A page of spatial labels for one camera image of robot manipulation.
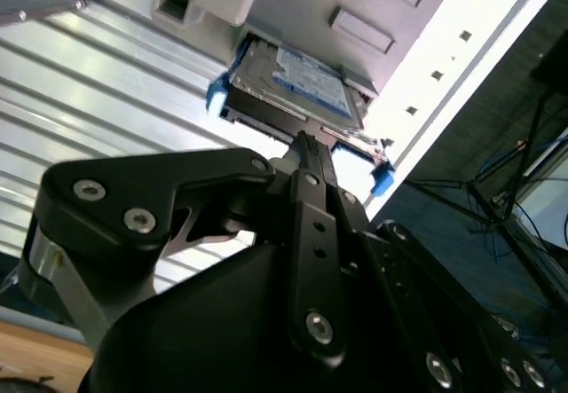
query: metal sheet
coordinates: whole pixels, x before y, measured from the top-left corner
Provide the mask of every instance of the metal sheet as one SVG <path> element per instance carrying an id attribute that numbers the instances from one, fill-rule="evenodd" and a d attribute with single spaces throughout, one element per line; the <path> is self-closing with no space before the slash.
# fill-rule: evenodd
<path id="1" fill-rule="evenodd" d="M 19 256 L 43 172 L 64 160 L 246 146 L 285 146 L 210 119 L 204 95 L 223 69 L 103 4 L 0 29 L 0 252 Z M 161 291 L 252 239 L 160 262 Z"/>

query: blue cable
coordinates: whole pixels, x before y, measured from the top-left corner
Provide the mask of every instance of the blue cable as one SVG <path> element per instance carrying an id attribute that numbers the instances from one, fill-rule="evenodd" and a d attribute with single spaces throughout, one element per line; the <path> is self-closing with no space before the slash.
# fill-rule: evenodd
<path id="1" fill-rule="evenodd" d="M 495 264 L 497 264 L 497 267 L 499 268 L 499 271 L 501 272 L 501 274 L 507 278 L 508 280 L 510 280 L 512 283 L 514 283 L 517 288 L 525 295 L 530 296 L 532 299 L 534 299 L 538 304 L 540 304 L 542 307 L 544 307 L 545 309 L 550 309 L 550 305 L 546 302 L 542 301 L 541 297 L 538 297 L 533 291 L 530 291 L 528 289 L 526 289 L 526 286 L 523 284 L 523 281 L 520 279 L 515 279 L 515 277 L 509 275 L 508 273 L 506 273 L 503 268 L 501 267 L 500 264 L 500 260 L 499 258 L 501 257 L 498 252 L 497 252 L 497 235 L 495 233 L 493 233 L 493 255 L 495 258 Z"/>
<path id="2" fill-rule="evenodd" d="M 533 149 L 532 152 L 534 151 L 539 151 L 540 149 L 546 149 L 547 147 L 549 147 L 550 145 L 553 145 L 554 143 L 560 143 L 560 142 L 564 142 L 568 140 L 568 136 L 564 136 L 563 138 L 558 138 L 552 142 L 548 142 L 548 143 L 542 143 L 540 145 L 536 145 Z M 499 160 L 500 158 L 502 158 L 503 156 L 505 156 L 507 153 L 509 153 L 510 151 L 507 152 L 502 152 L 502 153 L 498 153 L 497 155 L 494 156 L 490 156 L 487 161 L 484 162 L 484 164 L 481 166 L 481 169 L 479 170 L 478 174 L 483 173 L 488 166 L 490 166 L 494 161 Z"/>

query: black cable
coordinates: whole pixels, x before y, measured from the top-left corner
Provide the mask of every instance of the black cable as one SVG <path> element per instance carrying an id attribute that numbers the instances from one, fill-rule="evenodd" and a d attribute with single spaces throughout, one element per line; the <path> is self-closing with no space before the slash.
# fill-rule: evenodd
<path id="1" fill-rule="evenodd" d="M 479 203 L 478 203 L 477 201 L 475 201 L 475 202 L 476 202 L 476 208 L 477 208 L 477 209 L 474 210 L 474 209 L 473 209 L 473 205 L 471 205 L 471 198 L 472 198 L 472 196 L 471 196 L 471 194 L 468 192 L 469 210 L 470 210 L 471 212 L 477 213 L 478 215 L 481 216 L 481 208 L 479 207 Z M 477 220 L 474 219 L 473 222 L 474 222 L 474 226 L 475 226 L 475 228 L 476 228 L 477 231 L 480 231 L 480 232 L 481 232 L 481 231 L 484 230 L 484 226 L 483 226 L 481 223 L 479 223 L 480 227 L 479 227 L 479 228 L 477 227 Z M 487 245 L 487 234 L 488 234 L 488 233 L 487 233 L 487 232 L 481 232 L 481 234 L 483 235 L 484 250 L 485 250 L 485 252 L 486 252 L 491 258 L 501 258 L 501 257 L 506 257 L 507 255 L 513 254 L 513 250 L 510 250 L 510 251 L 508 251 L 508 252 L 506 252 L 506 253 L 496 255 L 494 252 L 492 252 L 492 251 L 489 249 L 489 247 L 488 247 L 488 245 Z"/>
<path id="2" fill-rule="evenodd" d="M 547 247 L 547 243 L 546 241 L 542 238 L 542 236 L 540 235 L 539 229 L 536 227 L 536 224 L 534 223 L 534 221 L 531 219 L 531 217 L 528 215 L 528 213 L 525 211 L 525 209 L 521 206 L 521 204 L 518 203 L 518 201 L 515 201 L 515 204 L 517 204 L 517 206 L 519 207 L 519 209 L 521 211 L 523 211 L 523 214 L 525 215 L 526 219 L 529 221 L 529 223 L 531 224 L 531 226 L 534 229 L 534 232 L 536 233 L 536 235 L 539 237 L 540 240 L 540 244 L 542 245 L 542 247 L 544 249 L 542 249 L 541 251 L 543 251 L 544 253 L 548 254 L 548 247 Z"/>
<path id="3" fill-rule="evenodd" d="M 564 219 L 564 242 L 566 243 L 566 246 L 568 247 L 568 214 L 566 214 L 566 218 Z"/>

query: black metal bracket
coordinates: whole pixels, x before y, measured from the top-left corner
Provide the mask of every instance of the black metal bracket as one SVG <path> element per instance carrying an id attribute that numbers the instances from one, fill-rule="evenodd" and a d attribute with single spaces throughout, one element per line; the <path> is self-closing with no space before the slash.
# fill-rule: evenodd
<path id="1" fill-rule="evenodd" d="M 265 391 L 275 382 L 549 391 L 538 364 L 410 232 L 394 223 L 370 231 L 325 145 L 301 133 L 280 163 L 233 149 L 48 170 L 20 276 L 95 351 L 83 392 Z M 162 252 L 241 229 L 257 232 L 254 246 L 154 293 Z M 467 341 L 448 325 L 455 320 Z"/>

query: black tripod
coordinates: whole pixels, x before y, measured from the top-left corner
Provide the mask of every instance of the black tripod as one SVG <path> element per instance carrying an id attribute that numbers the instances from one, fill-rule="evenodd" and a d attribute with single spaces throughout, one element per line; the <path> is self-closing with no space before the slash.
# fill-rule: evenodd
<path id="1" fill-rule="evenodd" d="M 462 205 L 453 202 L 452 200 L 449 200 L 446 197 L 441 196 L 440 194 L 428 189 L 428 186 L 434 185 L 431 183 L 431 181 L 414 181 L 407 179 L 405 181 L 405 184 L 411 186 L 421 193 L 424 193 L 425 195 L 430 196 L 432 199 L 437 200 L 438 202 L 441 202 L 442 204 L 445 204 L 448 207 L 453 208 L 456 211 L 459 211 L 478 222 L 481 222 L 481 224 L 484 224 L 486 226 L 485 229 L 473 231 L 472 233 L 487 233 L 492 232 L 493 230 L 498 232 L 509 245 L 512 252 L 517 256 L 521 264 L 527 269 L 530 276 L 535 280 L 536 284 L 539 286 L 543 294 L 548 297 L 553 303 L 559 303 L 561 301 L 563 303 L 564 301 L 561 300 L 561 298 L 558 296 L 556 290 L 550 285 L 539 267 L 535 265 L 532 258 L 527 255 L 527 253 L 525 252 L 525 247 L 520 243 L 519 239 L 516 235 L 513 234 L 510 228 L 513 208 L 517 203 L 516 199 L 518 190 L 529 180 L 529 178 L 525 176 L 525 172 L 530 162 L 529 157 L 534 147 L 534 139 L 538 132 L 540 118 L 543 114 L 546 103 L 553 95 L 554 93 L 550 90 L 547 90 L 542 94 L 532 118 L 532 124 L 531 128 L 529 129 L 528 137 L 526 141 L 519 144 L 515 149 L 506 153 L 487 167 L 484 167 L 469 181 L 462 182 L 456 180 L 436 180 L 436 187 L 464 190 L 470 197 L 474 199 L 476 205 L 481 208 L 485 216 L 472 211 L 470 208 L 465 208 Z M 517 170 L 508 181 L 505 193 L 502 195 L 502 206 L 497 206 L 496 204 L 487 200 L 479 191 L 478 187 L 487 178 L 494 175 L 496 172 L 502 169 L 505 165 L 515 160 L 517 157 L 520 157 L 520 162 L 518 163 Z M 542 245 L 542 251 L 544 253 L 548 253 L 545 242 L 541 237 L 540 242 Z"/>

